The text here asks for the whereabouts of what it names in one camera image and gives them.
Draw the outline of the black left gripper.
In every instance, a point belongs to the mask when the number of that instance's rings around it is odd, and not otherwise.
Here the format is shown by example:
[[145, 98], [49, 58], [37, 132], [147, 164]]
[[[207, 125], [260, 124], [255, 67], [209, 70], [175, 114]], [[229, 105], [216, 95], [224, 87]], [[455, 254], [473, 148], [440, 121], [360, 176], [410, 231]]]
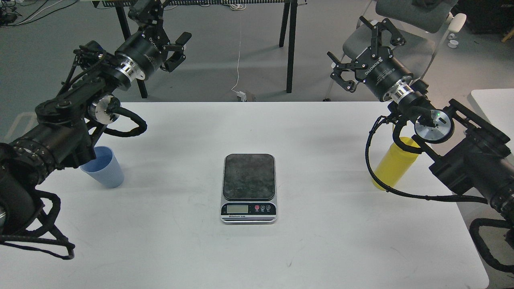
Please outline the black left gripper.
[[[175, 43], [167, 44], [163, 29], [163, 12], [165, 0], [136, 0], [129, 8], [128, 17], [138, 24], [138, 31], [132, 34], [115, 51], [132, 59], [143, 71], [143, 80], [156, 72], [158, 68], [168, 73], [174, 71], [186, 59], [185, 45], [191, 39], [189, 32], [183, 32]], [[167, 53], [173, 52], [165, 60]]]

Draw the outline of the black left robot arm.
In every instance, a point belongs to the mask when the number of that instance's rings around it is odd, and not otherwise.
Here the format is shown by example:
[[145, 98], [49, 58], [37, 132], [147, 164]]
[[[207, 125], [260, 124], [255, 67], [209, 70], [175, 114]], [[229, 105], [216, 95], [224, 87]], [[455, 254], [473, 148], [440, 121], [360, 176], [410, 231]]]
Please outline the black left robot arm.
[[56, 97], [35, 108], [37, 126], [11, 143], [1, 144], [1, 245], [34, 251], [21, 242], [63, 246], [63, 260], [74, 258], [75, 245], [55, 225], [61, 200], [37, 189], [55, 170], [77, 168], [97, 158], [94, 147], [102, 134], [134, 137], [146, 122], [123, 108], [113, 96], [135, 80], [147, 80], [156, 70], [174, 71], [185, 60], [184, 32], [173, 43], [163, 28], [169, 0], [138, 0], [128, 17], [138, 31], [114, 54], [90, 41], [74, 51], [75, 60]]

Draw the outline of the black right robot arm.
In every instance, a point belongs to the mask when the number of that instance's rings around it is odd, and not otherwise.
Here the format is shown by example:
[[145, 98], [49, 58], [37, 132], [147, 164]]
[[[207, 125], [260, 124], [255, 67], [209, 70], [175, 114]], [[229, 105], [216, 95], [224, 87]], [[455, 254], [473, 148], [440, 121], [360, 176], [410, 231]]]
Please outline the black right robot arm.
[[[334, 62], [331, 78], [343, 89], [353, 93], [359, 83], [365, 84], [379, 101], [389, 101], [388, 116], [380, 116], [369, 131], [365, 145], [365, 162], [371, 178], [387, 192], [413, 199], [442, 202], [477, 202], [490, 205], [502, 220], [477, 218], [469, 227], [472, 240], [481, 258], [492, 268], [507, 273], [512, 265], [500, 263], [479, 234], [483, 226], [507, 229], [506, 241], [513, 245], [513, 166], [507, 161], [511, 154], [509, 137], [488, 121], [455, 99], [437, 109], [428, 100], [428, 84], [415, 80], [389, 46], [382, 44], [382, 32], [391, 33], [391, 44], [402, 46], [406, 39], [385, 18], [371, 24], [359, 18], [371, 31], [371, 44], [349, 63], [342, 63], [331, 52]], [[413, 154], [426, 153], [432, 160], [432, 174], [452, 191], [452, 195], [413, 195], [384, 183], [369, 163], [369, 147], [378, 128], [393, 123], [392, 138], [400, 150]]]

